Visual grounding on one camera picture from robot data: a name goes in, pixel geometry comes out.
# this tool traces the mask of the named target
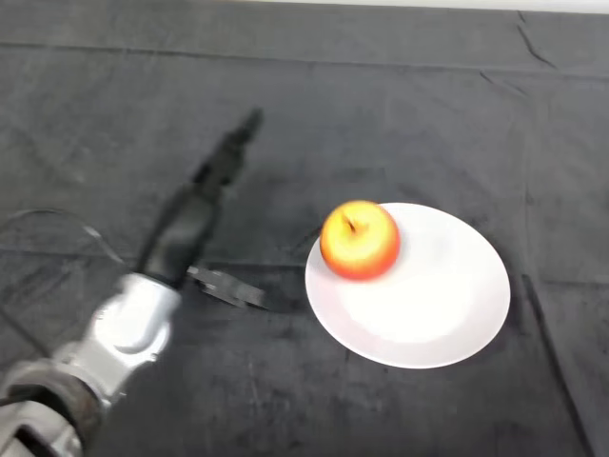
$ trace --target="red apple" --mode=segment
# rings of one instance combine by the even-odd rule
[[[324,222],[320,249],[327,265],[348,279],[372,279],[395,263],[400,232],[391,215],[366,201],[347,202]]]

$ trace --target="apple stem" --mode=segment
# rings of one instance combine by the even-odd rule
[[[349,219],[348,217],[344,216],[344,220],[347,222],[347,224],[349,225],[349,228],[351,229],[351,233],[355,233],[355,226],[353,225],[353,223],[351,222],[351,219]]]

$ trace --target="white plate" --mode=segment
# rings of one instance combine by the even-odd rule
[[[500,256],[450,214],[382,206],[402,237],[396,264],[372,281],[350,281],[327,267],[318,239],[304,274],[317,318],[345,347],[393,367],[443,367],[472,356],[497,335],[509,309]]]

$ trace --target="apple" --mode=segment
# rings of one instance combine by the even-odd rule
[[[334,209],[324,222],[320,250],[329,268],[348,279],[388,271],[400,253],[400,232],[383,207],[362,200]]]

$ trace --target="black cable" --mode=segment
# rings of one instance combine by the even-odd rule
[[[118,254],[116,249],[112,247],[112,245],[106,241],[106,239],[102,236],[102,234],[91,224],[88,224],[83,219],[81,219],[76,214],[73,214],[69,211],[65,211],[62,209],[52,209],[52,208],[35,208],[35,209],[21,209],[16,212],[9,214],[5,218],[2,223],[0,223],[0,233],[7,229],[11,224],[16,221],[23,219],[27,216],[31,216],[34,214],[53,214],[56,216],[64,217],[77,226],[79,226],[87,235],[91,236],[97,243],[97,245],[102,249],[105,255],[116,262],[119,265],[125,265],[125,260]],[[31,333],[29,333],[19,322],[13,319],[0,305],[0,317],[2,317],[9,326],[19,334],[23,339],[25,339],[33,348],[36,349],[43,357],[51,357],[50,351],[47,347],[39,341],[36,337],[34,337]],[[0,399],[0,407],[3,406],[3,401]]]
[[[108,256],[111,260],[120,265],[125,265],[125,260],[118,254],[115,248],[106,241],[104,236],[99,232],[97,228],[87,223],[85,220],[81,219],[76,214],[65,211],[63,209],[53,209],[53,208],[33,208],[33,209],[21,209],[16,212],[9,214],[5,220],[0,223],[0,233],[4,231],[9,225],[14,223],[19,219],[23,219],[27,216],[32,216],[35,214],[53,214],[56,216],[61,216],[66,219],[69,219],[77,226],[79,226],[87,235],[91,236],[96,242],[97,245],[102,249],[105,255]]]

